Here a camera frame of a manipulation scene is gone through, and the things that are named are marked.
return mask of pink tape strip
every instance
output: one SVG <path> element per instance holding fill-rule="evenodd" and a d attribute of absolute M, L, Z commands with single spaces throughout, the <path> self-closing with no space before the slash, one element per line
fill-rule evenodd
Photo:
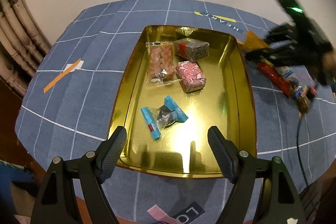
<path fill-rule="evenodd" d="M 180 224 L 175 218 L 167 215 L 159 206 L 156 204 L 147 211 L 155 220 L 167 222 L 169 224 Z"/>

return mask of metal screw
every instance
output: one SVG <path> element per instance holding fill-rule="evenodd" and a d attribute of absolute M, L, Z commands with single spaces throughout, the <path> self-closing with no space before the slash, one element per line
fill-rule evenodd
<path fill-rule="evenodd" d="M 60 157 L 56 157 L 52 160 L 53 163 L 57 164 L 61 161 L 61 158 Z"/>
<path fill-rule="evenodd" d="M 273 158 L 274 162 L 280 164 L 281 163 L 281 159 L 279 157 L 274 157 Z"/>
<path fill-rule="evenodd" d="M 95 152 L 94 152 L 94 151 L 89 151 L 89 152 L 86 153 L 86 156 L 87 156 L 88 158 L 92 158 L 92 157 L 95 156 Z"/>
<path fill-rule="evenodd" d="M 242 157 L 246 158 L 249 155 L 249 153 L 247 151 L 245 151 L 245 150 L 242 150 L 242 151 L 239 151 L 239 155 L 241 155 Z"/>

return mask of table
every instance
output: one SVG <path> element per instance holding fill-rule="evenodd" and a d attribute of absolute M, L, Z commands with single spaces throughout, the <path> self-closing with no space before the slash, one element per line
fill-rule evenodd
<path fill-rule="evenodd" d="M 82 11 L 53 45 L 23 99 L 16 133 L 27 151 L 47 169 L 56 156 L 74 159 L 97 148 L 106 138 L 122 73 L 145 26 L 208 28 L 244 41 L 245 32 L 240 34 L 195 11 L 235 19 L 236 28 L 251 30 L 261 38 L 275 26 L 242 10 L 196 0 L 123 0 Z M 82 67 L 44 94 L 43 88 L 79 58 L 84 61 Z M 297 106 L 252 64 L 247 62 L 246 66 L 256 110 L 257 156 L 280 156 L 300 192 L 305 184 L 295 147 Z M 302 84 L 311 83 L 305 67 L 293 67 L 293 71 Z M 299 138 L 310 183 L 329 167 L 336 153 L 335 100 L 329 87 L 320 87 L 318 96 L 302 123 Z M 83 198 L 79 181 L 74 184 L 76 194 Z M 246 220 L 253 218 L 260 185 L 257 180 Z M 156 223 L 147 212 L 155 204 L 175 217 L 192 205 L 202 211 L 194 223 L 215 223 L 232 185 L 223 178 L 167 178 L 116 167 L 103 189 L 115 214 L 129 220 Z"/>

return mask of pink candy wrapper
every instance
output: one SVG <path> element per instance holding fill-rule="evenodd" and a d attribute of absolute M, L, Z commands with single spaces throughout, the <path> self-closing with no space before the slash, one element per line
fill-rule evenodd
<path fill-rule="evenodd" d="M 205 86 L 206 78 L 196 63 L 190 61 L 179 62 L 176 70 L 182 79 L 180 83 L 185 93 L 200 90 Z"/>

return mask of orange tape strip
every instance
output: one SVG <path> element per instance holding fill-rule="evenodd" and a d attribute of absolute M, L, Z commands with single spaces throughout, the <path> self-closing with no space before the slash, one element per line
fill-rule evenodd
<path fill-rule="evenodd" d="M 69 68 L 67 68 L 65 71 L 62 71 L 59 75 L 55 77 L 53 81 L 51 81 L 44 89 L 43 93 L 46 93 L 50 88 L 52 88 L 59 80 L 61 80 L 64 76 L 66 76 L 70 71 L 72 71 L 81 61 L 81 59 L 78 59 L 75 63 L 73 63 Z"/>

